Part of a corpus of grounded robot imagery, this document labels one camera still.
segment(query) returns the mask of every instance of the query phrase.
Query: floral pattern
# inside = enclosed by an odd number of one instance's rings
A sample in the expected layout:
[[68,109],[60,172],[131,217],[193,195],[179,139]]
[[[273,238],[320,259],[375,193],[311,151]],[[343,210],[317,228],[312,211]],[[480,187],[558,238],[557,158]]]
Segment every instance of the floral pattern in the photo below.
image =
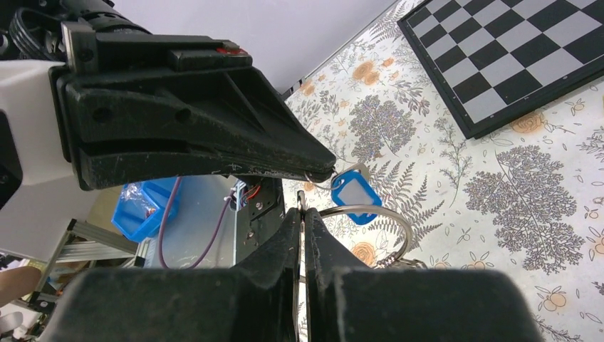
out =
[[[465,140],[397,27],[419,2],[401,1],[287,105],[334,153],[337,171],[368,166],[384,207],[412,224],[408,259],[504,272],[545,341],[604,341],[604,79]],[[311,183],[283,185],[289,207],[300,189],[310,206],[334,206]],[[325,224],[369,265],[405,238],[380,217],[365,226],[346,216]],[[303,341],[305,312],[301,305]]]

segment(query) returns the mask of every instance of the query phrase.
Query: blue plastic key fob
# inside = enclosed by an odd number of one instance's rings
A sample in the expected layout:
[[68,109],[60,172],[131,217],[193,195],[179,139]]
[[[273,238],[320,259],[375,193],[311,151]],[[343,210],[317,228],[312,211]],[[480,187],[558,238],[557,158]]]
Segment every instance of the blue plastic key fob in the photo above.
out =
[[[337,205],[368,204],[382,206],[382,200],[367,180],[356,170],[344,172],[333,178],[331,199]],[[348,214],[356,224],[362,226],[373,221],[376,214]]]

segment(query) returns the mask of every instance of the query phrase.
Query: blue container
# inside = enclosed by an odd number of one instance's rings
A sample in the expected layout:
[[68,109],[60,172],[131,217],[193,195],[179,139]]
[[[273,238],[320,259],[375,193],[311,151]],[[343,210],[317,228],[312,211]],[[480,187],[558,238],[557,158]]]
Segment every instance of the blue container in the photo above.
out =
[[[124,185],[111,222],[130,241],[141,242],[154,237],[159,232],[175,182],[176,177],[171,177]],[[182,183],[168,214],[168,222],[178,213],[181,188]]]

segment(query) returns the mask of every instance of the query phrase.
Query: chessboard frame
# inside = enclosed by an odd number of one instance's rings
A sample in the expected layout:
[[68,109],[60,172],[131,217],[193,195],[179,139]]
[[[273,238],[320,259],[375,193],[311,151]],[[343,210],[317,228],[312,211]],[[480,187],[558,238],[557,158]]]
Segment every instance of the chessboard frame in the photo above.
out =
[[482,138],[485,135],[492,133],[495,130],[517,120],[526,114],[544,106],[548,103],[557,100],[558,98],[584,86],[585,84],[604,76],[604,56],[601,56],[590,64],[583,66],[568,74],[566,79],[560,79],[546,85],[539,90],[536,90],[523,100],[518,100],[511,105],[506,106],[497,113],[490,115],[488,118],[480,120],[478,123],[472,121],[463,104],[457,100],[457,96],[440,73],[436,63],[429,56],[424,48],[420,38],[415,35],[407,20],[415,13],[424,8],[433,0],[424,0],[419,3],[409,13],[405,14],[398,20],[398,26],[403,33],[403,36],[409,42],[409,45],[415,52],[417,59],[424,67],[430,80],[434,83],[435,88],[440,94],[444,104],[447,105],[457,125],[461,129],[464,136],[469,138]]

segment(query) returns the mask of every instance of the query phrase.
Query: checkered board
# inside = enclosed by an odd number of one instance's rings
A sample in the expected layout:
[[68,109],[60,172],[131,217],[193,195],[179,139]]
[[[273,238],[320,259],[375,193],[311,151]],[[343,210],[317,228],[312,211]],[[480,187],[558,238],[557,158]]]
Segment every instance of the checkered board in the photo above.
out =
[[398,24],[466,138],[604,73],[604,0],[427,0]]

